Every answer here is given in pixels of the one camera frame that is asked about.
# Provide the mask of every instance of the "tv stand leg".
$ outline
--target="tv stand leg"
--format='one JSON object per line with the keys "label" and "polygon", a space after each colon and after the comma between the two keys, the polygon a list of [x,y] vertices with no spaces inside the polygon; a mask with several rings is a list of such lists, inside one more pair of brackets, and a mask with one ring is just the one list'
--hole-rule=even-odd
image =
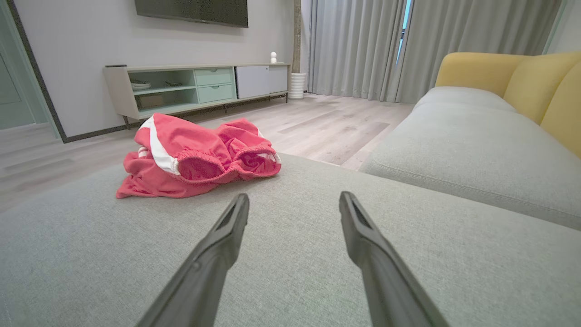
{"label": "tv stand leg", "polygon": [[123,116],[123,120],[125,121],[125,129],[126,130],[130,130],[130,126],[129,126],[129,119],[127,119],[127,116]]}

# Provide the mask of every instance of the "white plant pot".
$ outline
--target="white plant pot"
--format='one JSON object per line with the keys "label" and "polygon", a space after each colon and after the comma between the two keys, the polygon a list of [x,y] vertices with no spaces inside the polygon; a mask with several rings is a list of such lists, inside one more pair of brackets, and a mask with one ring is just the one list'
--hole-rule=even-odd
{"label": "white plant pot", "polygon": [[290,74],[289,99],[304,98],[304,81],[307,79],[307,73]]}

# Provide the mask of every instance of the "wall-mounted black television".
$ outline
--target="wall-mounted black television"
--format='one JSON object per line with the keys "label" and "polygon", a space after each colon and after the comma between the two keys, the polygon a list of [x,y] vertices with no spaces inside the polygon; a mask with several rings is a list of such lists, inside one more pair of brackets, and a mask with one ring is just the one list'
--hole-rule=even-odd
{"label": "wall-mounted black television", "polygon": [[247,0],[135,0],[135,7],[141,16],[248,27]]}

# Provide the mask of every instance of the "yellow sofa backrest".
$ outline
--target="yellow sofa backrest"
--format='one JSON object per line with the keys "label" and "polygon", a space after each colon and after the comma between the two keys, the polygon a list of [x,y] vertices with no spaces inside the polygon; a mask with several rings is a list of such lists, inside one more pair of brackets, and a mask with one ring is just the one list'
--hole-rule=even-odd
{"label": "yellow sofa backrest", "polygon": [[581,158],[581,51],[524,59],[504,99]]}

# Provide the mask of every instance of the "floor plank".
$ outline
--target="floor plank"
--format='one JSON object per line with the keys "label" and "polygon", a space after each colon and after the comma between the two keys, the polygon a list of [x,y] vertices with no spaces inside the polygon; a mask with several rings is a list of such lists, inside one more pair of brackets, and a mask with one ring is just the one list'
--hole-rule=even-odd
{"label": "floor plank", "polygon": [[[207,128],[239,118],[254,123],[275,150],[358,170],[411,112],[411,104],[310,95],[260,101],[184,117]],[[138,145],[123,130],[62,144],[47,124],[0,130],[0,212],[40,192],[120,165]]]}

